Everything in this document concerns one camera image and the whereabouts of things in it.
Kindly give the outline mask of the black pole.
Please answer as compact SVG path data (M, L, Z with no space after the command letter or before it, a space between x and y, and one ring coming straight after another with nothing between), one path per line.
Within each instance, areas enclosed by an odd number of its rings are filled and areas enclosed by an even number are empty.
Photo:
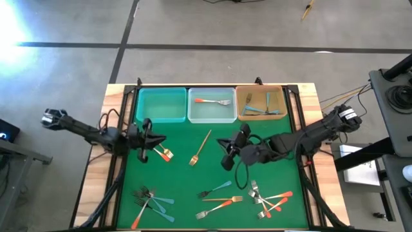
M399 63L394 65L392 68L385 71L382 75L387 81L392 81L394 78L398 77L400 74L406 73L412 68L412 53L408 55L405 59L401 60Z

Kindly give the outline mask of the grey desk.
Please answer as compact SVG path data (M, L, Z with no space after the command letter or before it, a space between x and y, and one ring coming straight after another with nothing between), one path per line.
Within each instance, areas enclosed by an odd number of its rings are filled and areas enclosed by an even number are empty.
M11 202L19 195L33 161L51 164L53 157L37 153L17 144L0 140L0 155L9 157L7 172L0 182L0 200Z

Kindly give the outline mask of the clear plastic bin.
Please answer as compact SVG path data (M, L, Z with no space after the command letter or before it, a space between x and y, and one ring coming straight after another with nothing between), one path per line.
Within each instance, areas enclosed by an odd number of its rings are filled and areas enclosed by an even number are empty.
M231 100L230 105L197 103L196 98L206 100ZM238 118L234 88L190 88L188 91L187 118L194 124L233 123Z

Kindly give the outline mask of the green table mat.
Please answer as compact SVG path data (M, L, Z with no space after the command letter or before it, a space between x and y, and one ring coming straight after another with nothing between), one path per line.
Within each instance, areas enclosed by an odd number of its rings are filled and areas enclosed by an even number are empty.
M130 151L127 157L124 185L118 211L117 228L129 229L138 216L141 207L132 196L134 190L146 186L160 198L174 199L174 204L156 200L175 221L170 222L158 213L146 208L138 227L140 229L305 229L308 219L301 188L299 172L291 158L257 163L246 167L239 157L234 157L234 167L226 171L221 166L224 152L217 139L227 139L238 132L241 124L250 126L251 134L267 138L292 130L288 114L279 120L241 121L233 123L194 124L187 118L188 91L185 122L153 123L155 133L166 135L162 146L171 150L173 158L166 162L155 151L150 151L148 161L138 160L138 153ZM191 157L196 154L205 136L210 137L199 154L198 162L190 166ZM226 181L232 184L213 191L204 198L230 198L242 196L241 202L209 213L205 218L196 219L196 214L207 211L225 201L202 201L197 194L213 189ZM255 193L251 181L255 180L262 197L270 197L292 191L288 202L280 205L281 211L270 212L270 218L258 218L263 205L255 204Z

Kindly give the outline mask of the teal plastic bin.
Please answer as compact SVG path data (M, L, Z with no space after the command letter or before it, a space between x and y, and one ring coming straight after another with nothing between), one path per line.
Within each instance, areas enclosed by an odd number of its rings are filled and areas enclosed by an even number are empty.
M185 122L187 90L185 88L142 88L138 92L135 119L153 123Z

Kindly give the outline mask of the gold fork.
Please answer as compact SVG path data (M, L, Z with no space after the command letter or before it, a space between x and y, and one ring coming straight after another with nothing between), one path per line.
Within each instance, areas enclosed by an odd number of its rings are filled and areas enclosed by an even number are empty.
M189 162L189 165L190 165L190 166L194 166L194 165L198 162L199 154L200 154L200 152L202 151L202 149L203 149L205 143L207 142L208 138L210 137L211 131L212 131L212 130L209 130L208 134L205 136L202 144L200 145L198 151L196 152L195 155L193 155L193 156L191 157L191 160L190 160L190 162Z
M231 202L241 202L243 200L242 196L233 196L230 198L204 198L202 201L212 202L212 201L231 201Z
M171 152L171 150L163 147L161 144L160 144L160 147L164 150L164 154L165 154L166 156L168 156L170 159L173 158L174 155L173 155L173 153Z

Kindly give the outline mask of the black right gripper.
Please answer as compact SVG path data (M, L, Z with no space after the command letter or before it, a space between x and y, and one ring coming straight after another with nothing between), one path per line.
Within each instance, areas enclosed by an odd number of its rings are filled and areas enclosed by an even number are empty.
M229 139L217 139L221 146L224 156L221 160L221 165L226 171L230 171L234 166L234 157L239 155L241 148L248 144L248 137L251 133L250 126L243 123L240 130L232 135Z

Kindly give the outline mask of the yellow tool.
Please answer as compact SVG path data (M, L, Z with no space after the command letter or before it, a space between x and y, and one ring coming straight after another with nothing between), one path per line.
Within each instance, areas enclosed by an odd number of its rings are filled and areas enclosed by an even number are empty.
M310 0L310 2L306 5L305 11L301 17L301 21L304 21L306 16L308 15L309 11L312 9L315 0Z

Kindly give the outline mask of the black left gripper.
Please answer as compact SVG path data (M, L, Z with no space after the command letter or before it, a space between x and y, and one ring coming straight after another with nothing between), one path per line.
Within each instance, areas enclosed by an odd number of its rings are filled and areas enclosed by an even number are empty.
M127 129L127 139L130 149L138 150L138 160L142 163L148 161L147 151L153 149L156 146L165 148L161 143L153 143L153 140L165 140L166 135L151 133L153 125L149 118L144 119L142 124L142 130L139 130L139 127L136 123L131 123Z

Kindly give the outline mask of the grey equipment cart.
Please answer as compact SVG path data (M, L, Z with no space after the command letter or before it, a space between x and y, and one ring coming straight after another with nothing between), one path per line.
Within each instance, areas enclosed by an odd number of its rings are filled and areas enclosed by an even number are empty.
M409 83L412 73L403 73L394 81L387 81L380 70L373 70L369 77L395 153L400 157L412 157L412 113L400 113L401 109L395 111L386 95L393 86L412 87Z

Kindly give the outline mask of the black device with blue light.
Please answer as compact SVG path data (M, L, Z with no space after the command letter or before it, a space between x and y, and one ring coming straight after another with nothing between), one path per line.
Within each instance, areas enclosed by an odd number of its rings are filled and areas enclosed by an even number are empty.
M17 138L20 129L9 122L0 119L0 139L13 143Z

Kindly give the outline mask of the white box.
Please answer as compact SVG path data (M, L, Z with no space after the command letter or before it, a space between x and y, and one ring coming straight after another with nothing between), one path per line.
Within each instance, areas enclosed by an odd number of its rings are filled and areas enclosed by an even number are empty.
M361 150L360 147L340 145L341 157ZM380 186L377 167L374 160L359 164L353 168L343 171L344 181L352 184L365 184L370 186Z

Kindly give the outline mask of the orange plastic bin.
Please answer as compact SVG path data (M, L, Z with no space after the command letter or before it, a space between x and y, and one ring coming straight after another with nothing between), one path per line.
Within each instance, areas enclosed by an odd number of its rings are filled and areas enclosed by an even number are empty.
M238 108L238 119L241 121L271 121L279 120L287 115L285 96L283 88L280 85L250 85L237 86L236 103ZM279 115L264 115L254 111L246 111L244 115L241 112L245 105L247 94L252 94L249 106L260 110L279 110Z

